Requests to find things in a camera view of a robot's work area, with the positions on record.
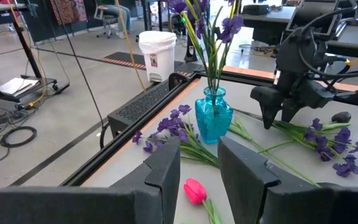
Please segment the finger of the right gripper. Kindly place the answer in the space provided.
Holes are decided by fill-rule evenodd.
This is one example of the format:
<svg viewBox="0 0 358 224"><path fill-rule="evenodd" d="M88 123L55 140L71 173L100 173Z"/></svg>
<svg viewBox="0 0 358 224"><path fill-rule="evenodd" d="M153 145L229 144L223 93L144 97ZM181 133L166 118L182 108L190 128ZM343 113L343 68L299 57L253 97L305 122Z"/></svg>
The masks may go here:
<svg viewBox="0 0 358 224"><path fill-rule="evenodd" d="M287 98L282 104L282 118L281 120L289 123L297 112L304 107L304 103Z"/></svg>
<svg viewBox="0 0 358 224"><path fill-rule="evenodd" d="M252 89L250 97L259 102L264 128L269 129L282 108L284 96L272 87L256 86Z"/></svg>

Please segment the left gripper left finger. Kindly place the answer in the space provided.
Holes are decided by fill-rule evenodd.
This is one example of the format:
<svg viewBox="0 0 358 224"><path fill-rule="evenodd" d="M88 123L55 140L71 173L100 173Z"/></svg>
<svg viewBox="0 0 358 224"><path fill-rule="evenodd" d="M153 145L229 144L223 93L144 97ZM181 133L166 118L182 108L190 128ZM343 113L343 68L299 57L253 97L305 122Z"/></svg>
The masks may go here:
<svg viewBox="0 0 358 224"><path fill-rule="evenodd" d="M173 224L179 146L172 138L109 187L0 189L0 224Z"/></svg>

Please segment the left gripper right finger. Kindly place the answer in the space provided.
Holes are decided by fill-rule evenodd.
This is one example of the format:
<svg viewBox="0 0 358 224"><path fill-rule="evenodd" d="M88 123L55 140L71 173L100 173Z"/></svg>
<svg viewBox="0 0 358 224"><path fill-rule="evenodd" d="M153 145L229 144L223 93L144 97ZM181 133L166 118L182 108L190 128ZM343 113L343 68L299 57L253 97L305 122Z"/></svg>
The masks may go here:
<svg viewBox="0 0 358 224"><path fill-rule="evenodd" d="M236 224L358 224L358 188L317 187L225 136L218 159Z"/></svg>

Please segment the red artificial tulip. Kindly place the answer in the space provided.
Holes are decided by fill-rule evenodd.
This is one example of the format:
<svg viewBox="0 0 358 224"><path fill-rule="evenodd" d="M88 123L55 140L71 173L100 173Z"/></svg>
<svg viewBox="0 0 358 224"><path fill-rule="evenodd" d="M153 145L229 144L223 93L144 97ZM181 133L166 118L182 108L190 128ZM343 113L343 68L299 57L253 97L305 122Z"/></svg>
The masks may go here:
<svg viewBox="0 0 358 224"><path fill-rule="evenodd" d="M187 199L193 205L204 206L209 216L209 224L222 224L218 211L207 196L205 187L198 180L193 178L186 179L183 190Z"/></svg>

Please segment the purple artificial flower bunch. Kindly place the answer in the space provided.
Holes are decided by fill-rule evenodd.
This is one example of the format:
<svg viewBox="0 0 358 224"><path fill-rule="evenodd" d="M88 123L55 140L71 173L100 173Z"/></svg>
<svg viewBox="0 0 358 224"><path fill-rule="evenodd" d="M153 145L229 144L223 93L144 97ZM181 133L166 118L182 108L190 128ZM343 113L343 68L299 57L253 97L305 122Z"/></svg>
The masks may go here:
<svg viewBox="0 0 358 224"><path fill-rule="evenodd" d="M313 150L323 162L339 161L333 169L340 177L358 174L358 141L351 139L349 123L322 123L315 118L310 126L274 121L273 127L289 135L295 142Z"/></svg>
<svg viewBox="0 0 358 224"><path fill-rule="evenodd" d="M190 119L190 111L190 105L180 105L177 109L171 110L169 117L163 118L158 123L156 132L143 137L140 131L136 131L132 142L144 143L143 150L153 153L171 138L178 137L182 159L218 168L217 156L202 145L199 134L195 132Z"/></svg>
<svg viewBox="0 0 358 224"><path fill-rule="evenodd" d="M209 19L210 0L168 0L170 10L181 17L188 38L200 56L208 78L208 90L216 96L219 81L233 38L243 26L243 18L235 13L235 1L225 0L231 8L227 16L218 23Z"/></svg>

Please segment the blue textured glass vase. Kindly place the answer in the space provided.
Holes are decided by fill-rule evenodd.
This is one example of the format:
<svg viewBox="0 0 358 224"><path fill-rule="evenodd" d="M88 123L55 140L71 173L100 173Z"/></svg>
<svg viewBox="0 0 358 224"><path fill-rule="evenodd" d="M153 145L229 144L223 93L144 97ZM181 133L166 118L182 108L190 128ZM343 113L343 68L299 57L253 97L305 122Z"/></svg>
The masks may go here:
<svg viewBox="0 0 358 224"><path fill-rule="evenodd" d="M224 88L219 87L213 95L206 87L203 93L204 98L195 101L198 129L206 144L216 144L221 136L226 135L234 111L224 99Z"/></svg>

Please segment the grey background desk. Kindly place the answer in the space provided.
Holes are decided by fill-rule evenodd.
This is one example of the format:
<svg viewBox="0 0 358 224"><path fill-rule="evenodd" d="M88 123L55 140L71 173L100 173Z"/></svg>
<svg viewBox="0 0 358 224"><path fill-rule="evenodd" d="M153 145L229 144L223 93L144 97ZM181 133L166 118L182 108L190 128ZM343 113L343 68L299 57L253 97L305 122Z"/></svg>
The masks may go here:
<svg viewBox="0 0 358 224"><path fill-rule="evenodd" d="M264 15L241 14L244 26L253 28L252 40L268 45L278 45L296 7L283 6L280 11Z"/></svg>

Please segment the black desktop device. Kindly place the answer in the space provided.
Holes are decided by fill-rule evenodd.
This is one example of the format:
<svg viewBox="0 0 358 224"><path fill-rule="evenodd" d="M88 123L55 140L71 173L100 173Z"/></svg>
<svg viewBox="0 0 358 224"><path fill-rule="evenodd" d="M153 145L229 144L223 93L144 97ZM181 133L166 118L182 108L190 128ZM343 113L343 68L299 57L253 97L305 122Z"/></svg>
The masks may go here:
<svg viewBox="0 0 358 224"><path fill-rule="evenodd" d="M268 4L248 4L242 8L242 14L259 16L268 14L270 6Z"/></svg>

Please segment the white pedal trash can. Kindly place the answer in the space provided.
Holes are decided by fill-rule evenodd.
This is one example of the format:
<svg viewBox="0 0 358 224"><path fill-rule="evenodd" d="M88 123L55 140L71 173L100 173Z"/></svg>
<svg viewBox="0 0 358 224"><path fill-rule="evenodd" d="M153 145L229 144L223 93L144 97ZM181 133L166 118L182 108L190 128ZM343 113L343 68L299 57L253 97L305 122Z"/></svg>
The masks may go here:
<svg viewBox="0 0 358 224"><path fill-rule="evenodd" d="M139 34L148 81L163 82L174 72L176 41L172 32L148 30Z"/></svg>

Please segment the black hazard-striped floor mat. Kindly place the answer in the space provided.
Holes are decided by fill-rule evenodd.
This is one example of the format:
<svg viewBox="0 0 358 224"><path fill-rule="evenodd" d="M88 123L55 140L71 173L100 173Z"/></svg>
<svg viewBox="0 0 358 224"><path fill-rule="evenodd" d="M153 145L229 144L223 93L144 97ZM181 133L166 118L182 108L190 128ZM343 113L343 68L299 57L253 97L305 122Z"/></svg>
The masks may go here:
<svg viewBox="0 0 358 224"><path fill-rule="evenodd" d="M123 67L132 67L132 59L130 53L115 52L111 55L105 56L101 59L102 62L115 64ZM146 70L145 60L143 55L134 54L135 66L140 70ZM202 71L203 66L195 63L185 63L174 61L174 71L185 76L191 76L194 71Z"/></svg>

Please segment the white paper sheet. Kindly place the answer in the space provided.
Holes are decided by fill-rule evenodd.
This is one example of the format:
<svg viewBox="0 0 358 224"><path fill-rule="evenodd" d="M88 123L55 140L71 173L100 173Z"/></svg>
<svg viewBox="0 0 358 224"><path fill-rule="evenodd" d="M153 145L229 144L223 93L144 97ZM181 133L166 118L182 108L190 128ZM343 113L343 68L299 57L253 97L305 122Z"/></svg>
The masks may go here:
<svg viewBox="0 0 358 224"><path fill-rule="evenodd" d="M31 80L24 78L13 78L7 83L0 85L0 92L5 95L17 96L30 90L40 83L39 80Z"/></svg>

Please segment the person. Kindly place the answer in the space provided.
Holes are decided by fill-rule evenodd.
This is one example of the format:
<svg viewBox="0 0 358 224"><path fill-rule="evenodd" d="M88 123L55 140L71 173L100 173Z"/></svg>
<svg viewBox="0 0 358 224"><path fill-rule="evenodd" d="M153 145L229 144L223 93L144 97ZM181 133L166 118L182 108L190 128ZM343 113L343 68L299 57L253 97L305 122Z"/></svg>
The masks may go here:
<svg viewBox="0 0 358 224"><path fill-rule="evenodd" d="M131 11L121 4L116 4L116 0L101 0L101 2L103 6L107 7L106 11L108 13L115 14L118 17L116 35L121 39L125 39L126 34L132 31Z"/></svg>

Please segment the grey office chair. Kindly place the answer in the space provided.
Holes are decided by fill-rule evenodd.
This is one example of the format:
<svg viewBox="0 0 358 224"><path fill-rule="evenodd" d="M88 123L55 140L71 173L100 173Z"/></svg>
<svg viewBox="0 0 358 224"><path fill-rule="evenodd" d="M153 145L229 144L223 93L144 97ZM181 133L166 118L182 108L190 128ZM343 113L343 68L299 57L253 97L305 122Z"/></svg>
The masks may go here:
<svg viewBox="0 0 358 224"><path fill-rule="evenodd" d="M117 15L109 12L108 8L102 4L101 0L94 0L94 2L96 9L93 18L101 21L104 29L102 33L99 33L96 36L99 38L103 35L110 39L113 33L113 28L111 26L117 23Z"/></svg>

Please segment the black rolling stand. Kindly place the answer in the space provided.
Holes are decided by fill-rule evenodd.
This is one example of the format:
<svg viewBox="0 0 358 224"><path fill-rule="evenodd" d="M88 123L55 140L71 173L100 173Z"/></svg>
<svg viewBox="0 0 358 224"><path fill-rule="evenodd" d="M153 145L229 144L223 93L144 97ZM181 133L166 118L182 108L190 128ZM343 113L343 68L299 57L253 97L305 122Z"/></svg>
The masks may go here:
<svg viewBox="0 0 358 224"><path fill-rule="evenodd" d="M7 12L9 15L11 15L12 19L11 22L13 23L15 27L15 31L19 37L19 40L22 44L22 47L24 49L24 52L26 54L26 57L34 71L34 76L22 76L24 80L36 80L38 83L30 87L29 89L26 89L26 91L20 91L20 94L18 95L10 95L5 94L0 91L0 100L6 100L11 102L20 103L21 98L39 90L47 90L47 87L49 84L52 84L52 88L55 90L56 94L60 94L65 89L67 89L70 84L63 85L61 88L58 87L58 82L54 78L47 78L45 75L41 74L41 71L39 69L38 61L36 61L36 58L34 57L34 54L31 51L30 44L27 43L25 36L23 35L24 29L19 26L18 22L16 21L16 17L14 15L14 11L31 11L31 7L36 6L36 4L16 4L16 5L8 5L8 4L0 4L0 14Z"/></svg>

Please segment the red mandala tapestry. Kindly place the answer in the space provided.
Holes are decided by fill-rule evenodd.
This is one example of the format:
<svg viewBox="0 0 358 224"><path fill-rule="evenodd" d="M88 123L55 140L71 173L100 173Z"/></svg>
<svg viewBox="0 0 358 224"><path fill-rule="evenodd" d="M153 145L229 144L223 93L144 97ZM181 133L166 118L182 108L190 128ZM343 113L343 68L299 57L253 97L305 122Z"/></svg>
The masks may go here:
<svg viewBox="0 0 358 224"><path fill-rule="evenodd" d="M50 0L59 25L87 20L84 0Z"/></svg>

